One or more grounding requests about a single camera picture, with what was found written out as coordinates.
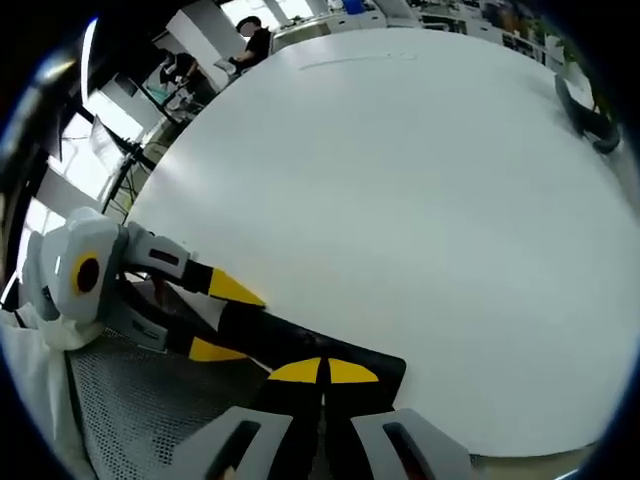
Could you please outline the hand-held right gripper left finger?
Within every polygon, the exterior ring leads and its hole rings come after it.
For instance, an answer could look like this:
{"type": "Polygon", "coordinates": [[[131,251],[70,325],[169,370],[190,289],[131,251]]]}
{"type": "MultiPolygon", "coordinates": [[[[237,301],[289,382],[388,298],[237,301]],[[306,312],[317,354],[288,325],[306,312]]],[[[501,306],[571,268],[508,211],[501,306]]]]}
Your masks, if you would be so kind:
{"type": "Polygon", "coordinates": [[[234,406],[173,452],[171,479],[292,479],[315,455],[321,388],[319,357],[284,365],[250,407],[234,406]]]}

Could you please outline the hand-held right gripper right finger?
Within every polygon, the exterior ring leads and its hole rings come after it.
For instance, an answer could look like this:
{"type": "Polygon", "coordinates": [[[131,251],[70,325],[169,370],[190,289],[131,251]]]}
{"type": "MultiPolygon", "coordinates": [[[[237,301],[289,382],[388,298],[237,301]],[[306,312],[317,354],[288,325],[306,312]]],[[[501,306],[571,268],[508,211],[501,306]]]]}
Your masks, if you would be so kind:
{"type": "Polygon", "coordinates": [[[470,479],[465,447],[412,409],[393,408],[378,376],[330,358],[326,448],[336,479],[470,479]]]}

